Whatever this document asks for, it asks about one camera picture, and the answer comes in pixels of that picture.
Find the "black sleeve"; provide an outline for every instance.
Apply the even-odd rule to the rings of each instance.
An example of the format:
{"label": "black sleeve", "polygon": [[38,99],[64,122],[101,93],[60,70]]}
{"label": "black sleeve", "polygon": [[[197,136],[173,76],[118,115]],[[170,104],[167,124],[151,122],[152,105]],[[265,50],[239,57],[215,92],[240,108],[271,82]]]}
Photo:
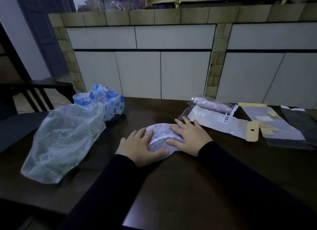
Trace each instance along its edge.
{"label": "black sleeve", "polygon": [[58,229],[109,229],[122,225],[141,182],[135,163],[114,155]]}
{"label": "black sleeve", "polygon": [[316,229],[316,213],[211,141],[198,158],[254,229]]}

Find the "barcode label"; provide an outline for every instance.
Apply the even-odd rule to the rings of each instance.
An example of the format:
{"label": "barcode label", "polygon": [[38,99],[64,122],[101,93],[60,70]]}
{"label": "barcode label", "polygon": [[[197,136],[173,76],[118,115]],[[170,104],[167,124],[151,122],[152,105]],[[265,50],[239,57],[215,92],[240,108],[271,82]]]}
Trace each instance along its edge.
{"label": "barcode label", "polygon": [[221,115],[218,119],[218,121],[224,123],[224,124],[227,124],[228,123],[228,120],[229,120],[229,116],[228,115]]}

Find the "person's left hand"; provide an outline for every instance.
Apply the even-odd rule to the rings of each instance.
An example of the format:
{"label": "person's left hand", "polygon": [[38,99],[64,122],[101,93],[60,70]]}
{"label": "person's left hand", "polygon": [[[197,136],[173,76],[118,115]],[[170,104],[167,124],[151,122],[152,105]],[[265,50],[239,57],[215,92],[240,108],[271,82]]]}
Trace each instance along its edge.
{"label": "person's left hand", "polygon": [[143,167],[151,164],[157,159],[166,156],[169,152],[168,149],[160,149],[156,152],[150,152],[147,148],[147,144],[153,135],[153,130],[150,130],[143,136],[144,133],[145,128],[142,128],[138,132],[132,132],[127,139],[122,138],[117,150],[117,154],[130,158],[137,167]]}

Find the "tabletop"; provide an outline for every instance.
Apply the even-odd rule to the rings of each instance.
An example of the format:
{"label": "tabletop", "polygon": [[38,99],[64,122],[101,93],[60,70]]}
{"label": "tabletop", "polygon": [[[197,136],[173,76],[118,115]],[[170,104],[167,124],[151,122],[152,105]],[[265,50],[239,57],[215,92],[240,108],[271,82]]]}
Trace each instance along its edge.
{"label": "tabletop", "polygon": [[[180,100],[126,97],[125,115],[107,124],[66,185],[45,185],[20,174],[33,132],[0,153],[0,198],[68,213],[109,162],[122,137],[152,124],[174,123],[186,107]],[[283,116],[278,108],[275,111]],[[234,116],[249,120],[241,108]],[[261,133],[257,142],[247,142],[204,129],[227,152],[317,212],[316,151],[268,147]],[[223,187],[194,157],[175,152],[145,172],[124,225],[141,229],[248,229]]]}

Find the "person's right hand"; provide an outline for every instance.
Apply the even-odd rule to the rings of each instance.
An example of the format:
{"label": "person's right hand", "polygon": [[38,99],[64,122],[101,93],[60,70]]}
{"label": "person's right hand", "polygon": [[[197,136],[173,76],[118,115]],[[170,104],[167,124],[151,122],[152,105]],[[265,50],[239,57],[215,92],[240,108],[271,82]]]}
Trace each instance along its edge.
{"label": "person's right hand", "polygon": [[167,139],[166,142],[169,145],[176,146],[182,152],[186,152],[192,156],[198,156],[199,150],[208,142],[212,141],[212,138],[207,132],[198,124],[197,120],[194,120],[194,125],[183,116],[185,124],[180,120],[175,119],[175,122],[180,128],[176,126],[171,126],[170,128],[181,135],[185,143],[181,143],[174,139]]}

